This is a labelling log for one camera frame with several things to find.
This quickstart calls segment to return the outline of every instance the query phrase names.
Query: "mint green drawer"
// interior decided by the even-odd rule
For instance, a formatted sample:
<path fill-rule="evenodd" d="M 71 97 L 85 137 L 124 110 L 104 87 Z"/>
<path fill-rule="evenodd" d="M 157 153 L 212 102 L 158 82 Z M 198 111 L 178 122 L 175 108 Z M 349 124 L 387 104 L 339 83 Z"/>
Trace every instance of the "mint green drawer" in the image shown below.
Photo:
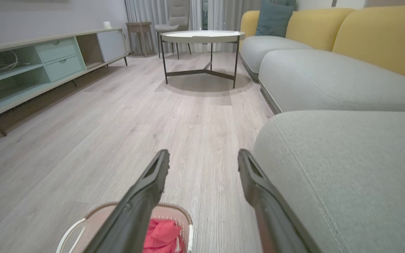
<path fill-rule="evenodd" d="M 36 47 L 44 63 L 76 54 L 72 38 L 51 41 Z"/>
<path fill-rule="evenodd" d="M 65 60 L 46 65 L 46 71 L 50 75 L 51 82 L 57 81 L 82 70 L 79 58 L 74 56 Z"/>

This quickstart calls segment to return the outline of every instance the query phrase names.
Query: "wooden floor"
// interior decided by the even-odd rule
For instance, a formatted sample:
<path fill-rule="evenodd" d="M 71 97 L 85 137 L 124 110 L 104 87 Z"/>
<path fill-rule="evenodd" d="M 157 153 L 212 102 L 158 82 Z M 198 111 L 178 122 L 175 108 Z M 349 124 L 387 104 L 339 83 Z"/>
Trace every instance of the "wooden floor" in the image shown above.
<path fill-rule="evenodd" d="M 202 69 L 210 54 L 167 56 L 167 70 Z M 233 53 L 214 70 L 233 72 Z M 0 252 L 55 252 L 93 208 L 119 200 L 154 154 L 170 151 L 162 202 L 193 218 L 194 252 L 261 252 L 243 197 L 240 148 L 273 114 L 238 64 L 237 85 L 207 74 L 169 78 L 157 56 L 128 58 L 64 84 L 3 115 Z"/>

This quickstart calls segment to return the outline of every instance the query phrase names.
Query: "red cloth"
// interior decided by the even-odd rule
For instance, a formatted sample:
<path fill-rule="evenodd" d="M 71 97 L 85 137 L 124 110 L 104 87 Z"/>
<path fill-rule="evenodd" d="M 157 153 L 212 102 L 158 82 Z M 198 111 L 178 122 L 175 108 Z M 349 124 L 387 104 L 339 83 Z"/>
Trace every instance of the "red cloth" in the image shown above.
<path fill-rule="evenodd" d="M 184 244 L 179 233 L 180 226 L 176 226 L 174 221 L 151 219 L 146 232 L 143 253 L 183 253 Z M 180 242 L 180 251 L 175 251 L 176 238 Z"/>

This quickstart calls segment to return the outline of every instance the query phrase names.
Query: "pink basket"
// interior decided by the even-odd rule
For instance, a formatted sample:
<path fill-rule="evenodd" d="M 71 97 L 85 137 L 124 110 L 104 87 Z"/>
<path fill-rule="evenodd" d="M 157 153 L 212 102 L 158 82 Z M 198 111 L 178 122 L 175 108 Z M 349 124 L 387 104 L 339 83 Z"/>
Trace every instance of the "pink basket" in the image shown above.
<path fill-rule="evenodd" d="M 108 203 L 95 208 L 85 218 L 73 224 L 63 235 L 56 253 L 81 253 L 93 239 L 118 203 Z M 193 222 L 190 215 L 177 205 L 160 203 L 151 213 L 151 219 L 173 220 L 181 226 L 180 236 L 184 252 L 191 253 L 193 245 Z"/>

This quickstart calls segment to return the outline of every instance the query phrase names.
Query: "cabinet door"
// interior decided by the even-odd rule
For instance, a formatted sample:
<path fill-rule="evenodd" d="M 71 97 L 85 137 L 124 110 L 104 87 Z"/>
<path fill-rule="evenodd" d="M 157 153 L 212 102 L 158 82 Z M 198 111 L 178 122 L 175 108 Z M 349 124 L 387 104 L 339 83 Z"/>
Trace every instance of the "cabinet door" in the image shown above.
<path fill-rule="evenodd" d="M 97 34 L 105 63 L 126 54 L 122 35 L 123 33 L 119 30 Z"/>

